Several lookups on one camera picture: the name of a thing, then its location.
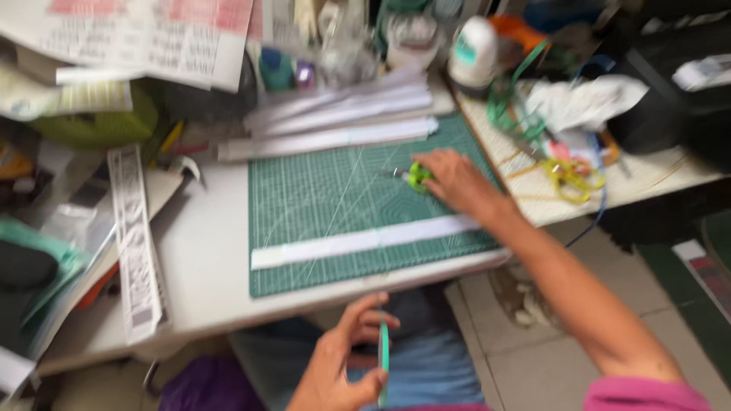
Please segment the person's left hand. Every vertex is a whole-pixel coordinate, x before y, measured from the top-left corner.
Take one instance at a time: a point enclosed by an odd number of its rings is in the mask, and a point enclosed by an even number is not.
[[[387,293],[371,294],[350,304],[338,325],[320,337],[310,364],[297,386],[287,411],[356,411],[376,402],[388,381],[388,373],[372,369],[361,381],[348,382],[346,367],[377,365],[351,355],[356,344],[377,344],[381,318],[388,328],[398,328],[396,317],[376,310],[388,302]]]

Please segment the mint green cloth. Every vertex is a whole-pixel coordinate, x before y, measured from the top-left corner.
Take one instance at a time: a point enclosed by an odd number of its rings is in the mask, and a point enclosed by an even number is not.
[[[65,241],[43,235],[9,216],[0,216],[0,240],[45,252],[58,261],[56,279],[33,299],[23,316],[23,326],[76,276],[84,272],[91,256]]]

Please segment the hand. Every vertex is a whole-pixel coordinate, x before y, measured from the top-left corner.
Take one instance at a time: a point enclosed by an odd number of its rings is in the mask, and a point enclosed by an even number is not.
[[[429,191],[455,211],[491,228],[506,213],[517,213],[513,202],[489,182],[467,156],[450,149],[418,154],[414,161],[429,169],[436,179],[424,180]]]
[[[320,337],[310,364],[297,386],[287,411],[356,411],[376,402],[388,381],[383,369],[372,369],[361,381],[350,383],[346,367],[377,365],[377,360],[364,361],[351,355],[355,344],[379,341],[381,318],[388,328],[400,323],[391,314],[376,310],[388,302],[387,293],[371,294],[350,304],[338,325]]]

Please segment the pink sleeve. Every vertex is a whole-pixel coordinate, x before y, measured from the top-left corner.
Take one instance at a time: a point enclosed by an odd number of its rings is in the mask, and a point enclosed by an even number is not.
[[[711,411],[711,406],[684,382],[605,377],[589,387],[584,411]]]

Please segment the cutting mat grid lines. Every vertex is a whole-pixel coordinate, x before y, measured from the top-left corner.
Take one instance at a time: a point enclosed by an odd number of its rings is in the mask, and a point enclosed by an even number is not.
[[[464,118],[439,119],[427,140],[352,147],[249,163],[251,249],[353,233],[452,214],[436,198],[416,193],[381,169],[408,167],[412,155],[454,148],[470,156],[493,183],[482,150]],[[253,297],[285,293],[498,248],[483,232],[461,233],[249,274]]]

